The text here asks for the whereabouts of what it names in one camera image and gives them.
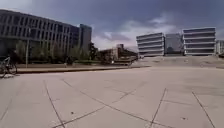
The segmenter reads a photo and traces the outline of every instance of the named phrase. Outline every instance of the paved ground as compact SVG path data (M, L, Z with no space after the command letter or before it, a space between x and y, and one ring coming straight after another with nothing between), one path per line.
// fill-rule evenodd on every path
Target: paved ground
M224 68L224 59L216 56L170 56L170 57L145 57L135 62L139 66L181 66L181 67L218 67Z
M224 70L150 67L0 80L0 128L223 128Z

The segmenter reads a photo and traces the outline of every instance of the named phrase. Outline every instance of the gray cloud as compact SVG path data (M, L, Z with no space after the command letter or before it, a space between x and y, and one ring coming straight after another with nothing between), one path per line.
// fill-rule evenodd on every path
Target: gray cloud
M130 21L138 23L140 29L132 28L142 32L145 29L171 30L169 27L172 27L181 30L214 26L220 32L218 37L224 37L223 0L0 0L0 7L74 25L89 24L94 26L94 37L103 37L103 41L112 41L112 44L114 41L130 41L130 37L121 34L127 32L124 26ZM167 21L162 26L149 23L161 20L159 18Z

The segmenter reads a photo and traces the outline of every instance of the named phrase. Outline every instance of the lamp post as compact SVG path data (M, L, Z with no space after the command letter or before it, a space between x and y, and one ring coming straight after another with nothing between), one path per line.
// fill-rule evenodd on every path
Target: lamp post
M31 28L29 27L29 31L28 31L28 39L27 39L27 44L26 44L26 68L28 67L28 56L29 56L30 34L31 34Z

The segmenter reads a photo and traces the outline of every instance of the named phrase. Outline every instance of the sky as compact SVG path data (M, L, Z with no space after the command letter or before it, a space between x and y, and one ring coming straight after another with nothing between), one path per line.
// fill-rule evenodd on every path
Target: sky
M135 48L136 36L197 27L216 27L224 39L224 0L0 0L0 8L90 25L100 49Z

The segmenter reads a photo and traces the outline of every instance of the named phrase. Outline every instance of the distant building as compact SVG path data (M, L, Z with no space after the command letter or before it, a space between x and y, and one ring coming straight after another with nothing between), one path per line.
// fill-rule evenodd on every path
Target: distant building
M91 43L91 39L92 39L92 28L87 25L80 24L80 26L79 26L79 45L84 50L88 50L88 46Z
M224 40L217 40L215 45L216 54L220 55L224 53Z
M183 30L185 55L215 54L215 28Z
M176 54L183 52L182 36L179 33L166 34L165 54Z
M139 54L143 56L164 55L164 34L154 33L137 36Z
M40 45L48 51L58 46L62 53L68 54L75 46L88 50L91 34L91 27L86 25L76 27L47 18L0 10L0 46L4 46L3 49L15 49L19 40L24 43L30 40L30 46Z
M119 60L121 58L137 57L137 53L124 48L123 44L118 44L114 48L100 50L101 59Z

